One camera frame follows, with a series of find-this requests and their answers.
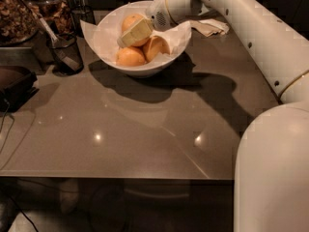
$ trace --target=glass jar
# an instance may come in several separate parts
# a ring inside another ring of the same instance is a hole
[[[25,42],[37,31],[38,24],[22,0],[0,0],[0,46]]]
[[[59,34],[74,33],[68,0],[26,0],[29,8],[48,21],[55,22]]]

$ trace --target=white napkin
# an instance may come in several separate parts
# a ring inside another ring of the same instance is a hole
[[[196,29],[201,34],[209,37],[214,34],[225,35],[229,32],[230,27],[227,23],[216,19],[189,20],[191,28]]]

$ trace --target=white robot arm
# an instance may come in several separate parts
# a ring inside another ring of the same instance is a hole
[[[197,15],[221,13],[283,103],[309,100],[309,43],[256,0],[154,0],[146,10],[156,30]]]
[[[235,232],[309,231],[309,43],[255,0],[154,0],[146,14],[165,30],[202,3],[224,15],[284,103],[258,116],[240,141]]]

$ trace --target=glossy tabletop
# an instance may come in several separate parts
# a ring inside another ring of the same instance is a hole
[[[193,31],[176,62],[144,79],[78,45],[81,73],[51,66],[39,92],[5,117],[1,176],[233,180],[243,132],[277,105],[233,30]]]

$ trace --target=gray table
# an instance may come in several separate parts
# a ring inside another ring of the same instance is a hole
[[[5,118],[0,176],[231,181],[246,127],[278,104],[233,30],[193,31],[185,53],[146,79],[78,44],[84,70],[49,68],[39,92]]]

